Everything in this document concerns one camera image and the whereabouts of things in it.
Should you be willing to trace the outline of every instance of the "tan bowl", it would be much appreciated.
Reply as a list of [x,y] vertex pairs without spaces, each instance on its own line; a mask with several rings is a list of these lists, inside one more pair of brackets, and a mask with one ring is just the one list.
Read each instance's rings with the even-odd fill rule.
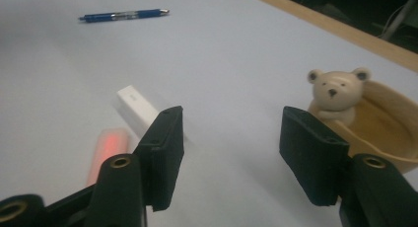
[[[318,107],[312,103],[308,111],[317,115]],[[401,173],[418,166],[418,106],[383,84],[364,84],[363,100],[350,126],[338,120],[322,122],[350,143],[350,156],[378,155]]]

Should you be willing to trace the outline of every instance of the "bear face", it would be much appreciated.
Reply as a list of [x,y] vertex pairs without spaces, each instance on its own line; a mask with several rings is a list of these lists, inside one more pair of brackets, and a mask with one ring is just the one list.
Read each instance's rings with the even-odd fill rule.
[[370,79],[367,68],[353,72],[332,71],[323,73],[319,69],[308,74],[313,84],[313,99],[325,111],[340,112],[354,107],[363,96],[363,83]]

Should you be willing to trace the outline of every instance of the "wooden edge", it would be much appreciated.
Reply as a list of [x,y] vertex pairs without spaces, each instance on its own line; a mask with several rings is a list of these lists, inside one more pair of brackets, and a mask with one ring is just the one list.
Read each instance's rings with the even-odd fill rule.
[[323,30],[344,38],[403,67],[418,72],[418,54],[415,52],[406,50],[380,38],[368,35],[360,30],[347,26],[290,0],[261,1],[284,10],[297,18],[303,19]]

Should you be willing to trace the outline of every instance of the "clamp jaw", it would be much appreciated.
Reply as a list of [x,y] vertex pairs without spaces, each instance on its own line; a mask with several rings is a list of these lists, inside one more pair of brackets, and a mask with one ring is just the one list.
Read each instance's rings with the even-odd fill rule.
[[344,227],[416,227],[418,193],[384,158],[349,144],[308,112],[285,107],[280,154],[312,204],[340,205]]
[[47,207],[35,194],[0,202],[0,226],[147,226],[146,205],[170,206],[183,149],[182,107],[162,111],[133,154],[104,161],[95,185]]

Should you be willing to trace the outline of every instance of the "bear nose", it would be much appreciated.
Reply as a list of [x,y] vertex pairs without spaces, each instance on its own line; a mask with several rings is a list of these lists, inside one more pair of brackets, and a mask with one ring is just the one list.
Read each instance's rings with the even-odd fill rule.
[[329,96],[334,97],[337,94],[337,91],[334,89],[328,90]]

